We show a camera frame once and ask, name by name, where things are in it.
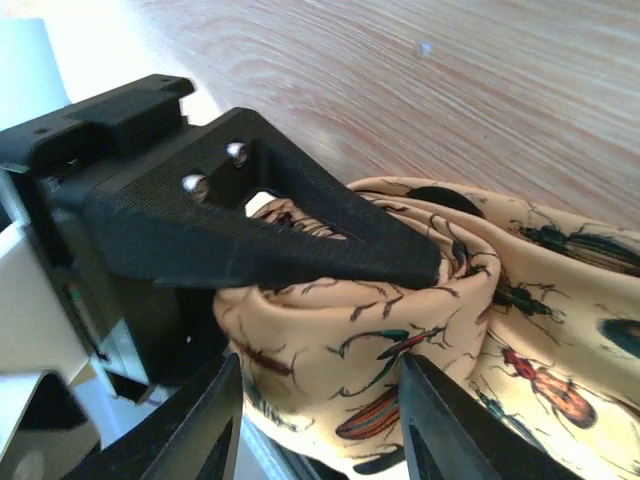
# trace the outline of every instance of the beetle print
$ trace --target beetle print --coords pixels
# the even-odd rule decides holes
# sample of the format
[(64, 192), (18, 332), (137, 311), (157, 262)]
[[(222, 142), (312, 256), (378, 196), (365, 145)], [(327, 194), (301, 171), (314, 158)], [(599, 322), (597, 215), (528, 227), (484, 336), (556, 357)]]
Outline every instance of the beetle print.
[(497, 254), (490, 253), (490, 252), (476, 252), (474, 254), (471, 254), (468, 257), (469, 268), (467, 268), (467, 270), (462, 275), (459, 275), (458, 278), (469, 278), (479, 273), (483, 273), (484, 275), (486, 275), (487, 278), (491, 278), (491, 272), (486, 267), (486, 265), (483, 265), (481, 263), (475, 263), (475, 264), (471, 263), (473, 259), (481, 255), (498, 258)]
[[(640, 277), (640, 251), (626, 245), (621, 240), (622, 235), (602, 235), (585, 231), (590, 226), (600, 226), (595, 223), (585, 223), (575, 232), (565, 234), (549, 215), (531, 204), (529, 210), (530, 213), (535, 213), (549, 222), (548, 225), (534, 228), (525, 226), (519, 220), (511, 220), (515, 230), (531, 242), (589, 265)], [(640, 244), (638, 240), (629, 240)]]
[(578, 428), (592, 427), (597, 420), (593, 406), (577, 390), (571, 379), (568, 381), (555, 377), (546, 367), (534, 368), (531, 361), (520, 357), (510, 347), (500, 349), (505, 365), (511, 365), (515, 373), (507, 373), (510, 377), (522, 377), (531, 382), (531, 390), (540, 395), (549, 404), (551, 412), (560, 420), (559, 413)]
[(407, 198), (435, 203), (460, 212), (468, 213), (469, 215), (484, 218), (482, 210), (480, 210), (471, 200), (450, 188), (440, 187), (434, 184), (428, 187), (412, 188), (405, 196)]
[[(540, 300), (536, 300), (531, 295), (531, 291), (528, 288), (537, 288), (541, 290), (542, 296)], [(511, 308), (517, 308), (524, 317), (536, 328), (541, 330), (547, 337), (553, 340), (555, 343), (560, 342), (549, 332), (548, 329), (538, 325), (532, 321), (531, 317), (544, 316), (550, 319), (553, 323), (563, 324), (564, 312), (549, 307), (544, 303), (546, 296), (549, 293), (556, 293), (568, 298), (567, 295), (555, 289), (555, 285), (544, 285), (541, 283), (518, 283), (513, 286), (509, 282), (509, 279), (503, 274), (498, 281), (496, 291), (493, 295), (493, 304), (501, 307), (505, 307), (507, 312)]]
[(345, 440), (367, 440), (392, 428), (399, 419), (396, 385), (340, 424), (336, 428), (336, 435)]
[(308, 425), (300, 427), (285, 420), (273, 405), (262, 398), (260, 390), (254, 380), (243, 378), (242, 383), (244, 385), (244, 391), (246, 392), (253, 408), (262, 413), (262, 415), (273, 422), (276, 426), (286, 428), (293, 433), (299, 433), (309, 429), (315, 423), (315, 420), (311, 420)]
[[(367, 385), (357, 390), (356, 392), (350, 392), (345, 387), (341, 387), (337, 393), (331, 396), (331, 398), (335, 398), (338, 395), (342, 397), (354, 397), (356, 395), (361, 394), (362, 392), (370, 388), (372, 385), (379, 382), (387, 373), (389, 373), (398, 362), (401, 354), (405, 353), (406, 351), (410, 350), (412, 347), (415, 347), (416, 345), (422, 342), (427, 342), (432, 345), (438, 345), (440, 348), (451, 347), (451, 345), (447, 343), (445, 335), (446, 335), (446, 330), (447, 330), (449, 321), (453, 318), (453, 316), (456, 313), (458, 313), (458, 311), (459, 309), (453, 312), (449, 316), (449, 318), (445, 323), (445, 326), (433, 327), (429, 330), (426, 330), (412, 323), (409, 324), (411, 325), (411, 328), (420, 330), (420, 333), (416, 335), (411, 335), (407, 330), (401, 330), (401, 329), (363, 332), (363, 333), (358, 333), (356, 335), (353, 335), (352, 337), (349, 337), (338, 348), (325, 347), (331, 353), (335, 353), (336, 355), (339, 355), (341, 358), (344, 358), (347, 351), (349, 350), (349, 347), (353, 344), (353, 342), (360, 339), (384, 338), (394, 342), (394, 345), (387, 348), (376, 358), (376, 360), (386, 360), (386, 363), (380, 370), (380, 373), (378, 373), (373, 378), (373, 380), (371, 380)], [(436, 337), (440, 334), (442, 334), (442, 337), (440, 338), (440, 340), (437, 340)]]
[(599, 329), (608, 340), (640, 359), (640, 321), (608, 318), (601, 321)]
[(372, 460), (355, 465), (353, 467), (353, 471), (360, 475), (375, 475), (376, 473), (383, 472), (397, 463), (400, 463), (405, 458), (404, 447), (398, 443), (383, 444), (378, 448), (391, 448), (392, 450), (386, 453), (371, 453), (369, 455), (348, 457), (351, 460), (375, 457)]
[(605, 355), (611, 358), (616, 358), (620, 360), (637, 360), (637, 357), (633, 355), (627, 355), (624, 352), (619, 352), (618, 348), (611, 347), (609, 345), (604, 345), (602, 343), (598, 345), (598, 350), (600, 350), (601, 352), (604, 352)]
[[(531, 430), (529, 430), (527, 428), (527, 426), (522, 422), (522, 420), (520, 420), (518, 418), (520, 416), (519, 414), (517, 414), (517, 413), (516, 414), (507, 414), (504, 411), (504, 408), (502, 407), (502, 404), (500, 403), (500, 401), (497, 400), (497, 397), (495, 399), (493, 399), (493, 398), (490, 398), (489, 396), (487, 396), (486, 394), (484, 394), (480, 390), (480, 387), (475, 382), (470, 382), (469, 386), (475, 392), (475, 394), (478, 396), (478, 399), (480, 400), (480, 403), (482, 403), (484, 405), (484, 407), (487, 409), (487, 411), (491, 415), (493, 415), (494, 418), (496, 418), (497, 420), (500, 420), (503, 423), (506, 423), (506, 424), (510, 425), (516, 432), (518, 432), (520, 434), (520, 436), (522, 438), (524, 438), (526, 441), (528, 441), (534, 447), (536, 447), (539, 450), (541, 450), (541, 451), (546, 453), (546, 450), (545, 450), (544, 446), (533, 435)], [(487, 388), (489, 388), (489, 390), (491, 391), (491, 393), (495, 397), (496, 396), (495, 393), (493, 392), (493, 390), (491, 390), (491, 387), (489, 387), (488, 384), (487, 384)]]
[[(240, 332), (242, 333), (242, 335), (245, 338), (247, 338), (247, 335), (244, 332), (244, 329), (242, 327), (242, 323), (239, 324), (239, 329), (240, 329)], [(286, 364), (286, 363), (281, 362), (280, 360), (277, 360), (277, 359), (275, 359), (275, 358), (273, 358), (271, 356), (271, 355), (277, 355), (277, 354), (281, 353), (282, 351), (284, 351), (284, 349), (287, 348), (286, 344), (283, 344), (280, 348), (273, 349), (273, 350), (266, 350), (266, 349), (263, 349), (263, 348), (261, 348), (259, 350), (256, 350), (255, 348), (253, 348), (251, 346), (251, 344), (248, 342), (248, 340), (243, 342), (243, 341), (240, 341), (238, 339), (233, 338), (229, 334), (227, 334), (227, 337), (229, 338), (229, 342), (235, 348), (237, 348), (240, 351), (240, 353), (246, 355), (256, 365), (258, 365), (261, 368), (264, 368), (265, 370), (270, 371), (271, 373), (274, 373), (276, 375), (280, 375), (282, 377), (291, 376), (291, 379), (293, 380), (294, 385), (296, 385), (296, 387), (298, 387), (298, 389), (300, 389), (300, 387), (298, 386), (298, 382), (296, 380), (294, 365), (296, 363), (298, 355), (300, 355), (301, 353), (305, 352), (307, 350), (306, 348), (296, 352), (293, 355), (293, 358), (291, 359), (291, 363), (290, 364)]]

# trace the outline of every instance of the screw head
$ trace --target screw head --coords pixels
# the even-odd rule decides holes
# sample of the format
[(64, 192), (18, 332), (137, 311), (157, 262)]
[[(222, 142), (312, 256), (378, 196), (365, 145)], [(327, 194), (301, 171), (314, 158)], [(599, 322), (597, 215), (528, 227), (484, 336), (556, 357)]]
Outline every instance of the screw head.
[(198, 203), (204, 202), (209, 196), (209, 181), (204, 175), (187, 175), (182, 179), (182, 188)]
[(233, 158), (233, 164), (240, 168), (247, 161), (247, 148), (244, 143), (233, 142), (227, 145), (227, 155)]

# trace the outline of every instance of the fabric fold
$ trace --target fabric fold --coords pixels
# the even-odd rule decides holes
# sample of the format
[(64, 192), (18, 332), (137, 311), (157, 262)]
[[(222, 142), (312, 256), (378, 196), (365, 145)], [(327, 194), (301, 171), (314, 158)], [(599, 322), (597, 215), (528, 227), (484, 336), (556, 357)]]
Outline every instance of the fabric fold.
[[(214, 313), (240, 355), (249, 418), (365, 478), (355, 466), (402, 448), (398, 360), (411, 351), (578, 475), (639, 478), (640, 234), (431, 180), (350, 188), (438, 245), (438, 283), (219, 291)], [(349, 241), (288, 199), (254, 217)]]

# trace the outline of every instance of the wooden surface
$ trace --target wooden surface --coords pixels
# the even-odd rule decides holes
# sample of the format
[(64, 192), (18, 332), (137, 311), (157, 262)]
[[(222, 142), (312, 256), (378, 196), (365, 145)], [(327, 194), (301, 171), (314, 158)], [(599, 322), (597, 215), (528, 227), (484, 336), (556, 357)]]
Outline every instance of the wooden surface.
[(222, 110), (257, 109), (344, 181), (420, 175), (640, 227), (637, 0), (126, 3)]

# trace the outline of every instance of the fabric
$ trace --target fabric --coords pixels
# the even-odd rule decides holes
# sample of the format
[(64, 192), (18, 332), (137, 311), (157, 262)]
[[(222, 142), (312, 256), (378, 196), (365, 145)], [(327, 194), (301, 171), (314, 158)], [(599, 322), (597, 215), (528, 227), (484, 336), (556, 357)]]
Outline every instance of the fabric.
[[(433, 186), (469, 213), (421, 200)], [(430, 180), (350, 188), (439, 245), (439, 282), (218, 292), (249, 418), (286, 448), (375, 478), (354, 466), (403, 444), (398, 360), (411, 351), (579, 476), (640, 478), (640, 233)], [(254, 216), (344, 241), (287, 199)]]

